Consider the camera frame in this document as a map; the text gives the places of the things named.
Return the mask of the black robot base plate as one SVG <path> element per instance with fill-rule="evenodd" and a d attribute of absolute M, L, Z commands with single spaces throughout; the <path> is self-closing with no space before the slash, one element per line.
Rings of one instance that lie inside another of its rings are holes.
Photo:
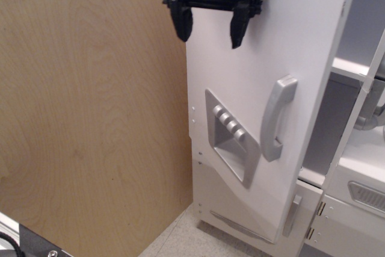
<path fill-rule="evenodd" d="M 24 225 L 1 213 L 1 256 L 72 256 Z"/>

